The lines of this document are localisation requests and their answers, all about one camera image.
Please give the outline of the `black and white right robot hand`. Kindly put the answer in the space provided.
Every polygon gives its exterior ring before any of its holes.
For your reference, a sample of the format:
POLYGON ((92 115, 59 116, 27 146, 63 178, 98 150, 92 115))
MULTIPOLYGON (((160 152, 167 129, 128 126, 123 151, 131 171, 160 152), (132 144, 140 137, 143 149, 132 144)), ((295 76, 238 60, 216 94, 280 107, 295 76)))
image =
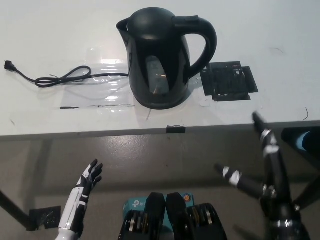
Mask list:
POLYGON ((260 200, 262 210, 271 220, 300 219, 293 203, 288 172, 274 132, 256 111, 253 125, 258 133, 264 162, 264 181, 258 183, 241 171, 216 163, 214 169, 228 183, 248 196, 260 200))

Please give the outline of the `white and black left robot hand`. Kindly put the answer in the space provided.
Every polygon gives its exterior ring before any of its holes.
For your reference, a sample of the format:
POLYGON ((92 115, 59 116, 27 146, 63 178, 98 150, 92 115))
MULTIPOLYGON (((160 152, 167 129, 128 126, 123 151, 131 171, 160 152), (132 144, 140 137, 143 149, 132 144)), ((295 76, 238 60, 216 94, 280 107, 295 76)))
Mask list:
POLYGON ((82 234, 90 194, 102 180, 102 170, 103 164, 99 164, 97 159, 84 170, 66 202, 59 223, 60 229, 72 231, 78 236, 82 234))

